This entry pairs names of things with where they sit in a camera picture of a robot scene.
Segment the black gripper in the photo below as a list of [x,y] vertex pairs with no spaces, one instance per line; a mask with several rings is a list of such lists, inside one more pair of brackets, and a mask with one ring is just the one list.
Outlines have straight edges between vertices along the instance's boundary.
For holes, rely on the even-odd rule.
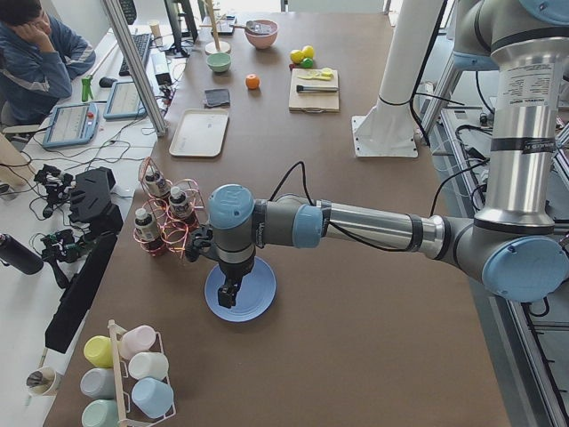
[[218,260],[225,279],[217,291],[218,304],[224,308],[234,307],[244,276],[248,275],[254,266],[254,257],[250,256],[242,262],[226,262]]

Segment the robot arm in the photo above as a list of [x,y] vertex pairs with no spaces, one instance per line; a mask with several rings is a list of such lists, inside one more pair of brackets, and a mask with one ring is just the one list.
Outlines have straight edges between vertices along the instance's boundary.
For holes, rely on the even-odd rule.
[[453,53],[499,70],[485,204],[472,219],[364,209],[309,197],[256,199],[228,184],[209,198],[207,256],[224,274],[220,306],[232,308],[266,245],[316,247],[324,237],[420,252],[514,302],[534,302],[568,276],[568,257],[546,214],[556,148],[558,92],[568,65],[565,1],[461,1]]

